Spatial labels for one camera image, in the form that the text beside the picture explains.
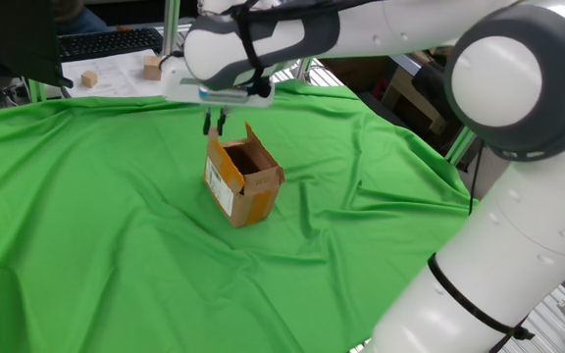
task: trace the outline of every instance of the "wooden block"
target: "wooden block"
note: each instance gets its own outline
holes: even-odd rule
[[[146,56],[143,66],[143,78],[151,80],[161,80],[161,70],[158,67],[161,63],[161,58]]]
[[[92,71],[87,71],[82,74],[82,84],[88,88],[92,88],[97,84],[97,74]]]

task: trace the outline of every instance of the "black cable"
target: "black cable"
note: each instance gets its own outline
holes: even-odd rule
[[[479,154],[477,155],[477,164],[475,165],[475,174],[472,176],[472,186],[470,187],[470,211],[468,211],[468,216],[472,215],[472,205],[475,201],[475,185],[477,184],[477,176],[479,175],[479,165],[481,164],[481,155],[483,154],[483,147],[485,143],[481,141],[481,146],[479,147]]]
[[[167,59],[169,59],[169,58],[181,58],[183,56],[184,56],[184,53],[182,53],[179,50],[172,52],[172,54],[166,56],[165,58],[163,58],[161,60],[160,63],[158,63],[158,70],[160,70],[161,72],[163,71],[163,64],[167,61]]]
[[[301,20],[337,13],[339,11],[377,1],[385,0],[329,0],[302,6],[288,6],[287,4],[284,4],[267,10],[252,10],[247,14],[246,19],[251,23]],[[237,11],[239,6],[241,5],[232,6],[224,11],[223,14],[228,15]]]

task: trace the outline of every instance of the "keyboard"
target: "keyboard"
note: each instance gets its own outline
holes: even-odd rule
[[[163,48],[163,36],[154,28],[63,35],[58,37],[58,41],[60,42],[60,60],[63,63],[103,58],[145,49],[153,49],[156,53],[160,53]]]

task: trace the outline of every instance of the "paper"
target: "paper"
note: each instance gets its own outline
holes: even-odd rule
[[[64,76],[74,82],[74,88],[67,88],[67,92],[72,98],[162,95],[161,81],[143,78],[144,57],[155,55],[153,50],[147,49],[106,58],[64,63]],[[97,74],[97,85],[92,88],[81,83],[81,75],[86,71]]]
[[[217,201],[228,214],[232,216],[232,201],[234,201],[234,194],[232,190],[226,185],[220,174],[215,169],[213,162],[210,158],[206,158],[206,182],[211,187],[211,191],[215,195]]]

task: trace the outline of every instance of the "cardboard box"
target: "cardboard box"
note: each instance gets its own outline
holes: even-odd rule
[[[159,57],[146,56],[143,59],[143,78],[150,80],[161,80],[162,73],[159,65],[163,59]]]
[[[206,147],[204,181],[234,227],[269,216],[284,182],[284,171],[245,123],[247,138]]]

